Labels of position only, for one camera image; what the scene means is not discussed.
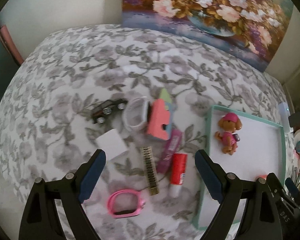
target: toy car wheel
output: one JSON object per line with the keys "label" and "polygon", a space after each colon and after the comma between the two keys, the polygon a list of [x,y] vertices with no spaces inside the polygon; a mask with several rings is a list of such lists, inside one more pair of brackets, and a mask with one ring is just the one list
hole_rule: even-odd
{"label": "toy car wheel", "polygon": [[106,107],[106,108],[103,109],[104,114],[111,114],[111,112],[112,112],[112,110],[111,110],[110,107]]}
{"label": "toy car wheel", "polygon": [[120,103],[120,104],[118,104],[118,109],[119,110],[123,110],[123,109],[125,109],[126,108],[126,104],[125,103]]}
{"label": "toy car wheel", "polygon": [[98,117],[97,118],[97,123],[104,123],[106,119],[104,117]]}

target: purple tube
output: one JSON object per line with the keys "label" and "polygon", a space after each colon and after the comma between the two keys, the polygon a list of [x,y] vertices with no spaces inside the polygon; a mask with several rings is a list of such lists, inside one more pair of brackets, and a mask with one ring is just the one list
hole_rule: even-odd
{"label": "purple tube", "polygon": [[172,155],[178,149],[182,140],[182,132],[172,129],[171,137],[164,148],[160,161],[157,163],[157,173],[165,174],[171,166]]}

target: white block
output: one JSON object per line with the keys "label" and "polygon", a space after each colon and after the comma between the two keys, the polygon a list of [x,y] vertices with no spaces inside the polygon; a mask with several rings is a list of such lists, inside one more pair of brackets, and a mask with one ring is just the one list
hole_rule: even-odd
{"label": "white block", "polygon": [[278,105],[278,109],[279,109],[279,114],[281,116],[284,132],[285,133],[293,132],[293,128],[291,128],[289,124],[290,111],[289,111],[288,104],[286,102],[282,102],[281,104]]}
{"label": "white block", "polygon": [[107,161],[128,151],[124,141],[117,132],[117,129],[112,129],[98,137],[97,143],[99,149],[106,153]]}

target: pink dog outfit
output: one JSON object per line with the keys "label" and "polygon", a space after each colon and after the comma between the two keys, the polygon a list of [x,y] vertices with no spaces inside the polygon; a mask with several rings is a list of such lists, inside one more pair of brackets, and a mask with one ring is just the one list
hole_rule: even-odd
{"label": "pink dog outfit", "polygon": [[[239,117],[235,113],[227,113],[223,118],[224,121],[232,121],[234,123],[237,122]],[[237,148],[237,141],[235,140],[234,136],[230,132],[224,132],[222,136],[222,143],[223,145],[227,146],[228,145],[228,138],[231,138],[231,145],[235,144],[235,147]]]}

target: white tray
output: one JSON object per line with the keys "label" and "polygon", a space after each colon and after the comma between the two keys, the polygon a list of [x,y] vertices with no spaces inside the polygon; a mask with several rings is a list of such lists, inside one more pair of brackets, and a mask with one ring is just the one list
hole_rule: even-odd
{"label": "white tray", "polygon": [[[240,137],[238,148],[232,156],[223,154],[222,143],[214,138],[216,131],[223,131],[218,127],[218,121],[228,112],[237,114],[242,122],[242,129],[236,132]],[[206,119],[206,135],[207,154],[226,173],[233,172],[240,179],[255,181],[258,176],[274,172],[280,182],[284,183],[286,148],[281,125],[227,107],[213,106]],[[245,199],[240,200],[234,223],[241,220],[245,202]],[[200,205],[193,220],[194,226],[200,230],[206,229],[218,208],[218,201],[211,198],[202,182]]]}

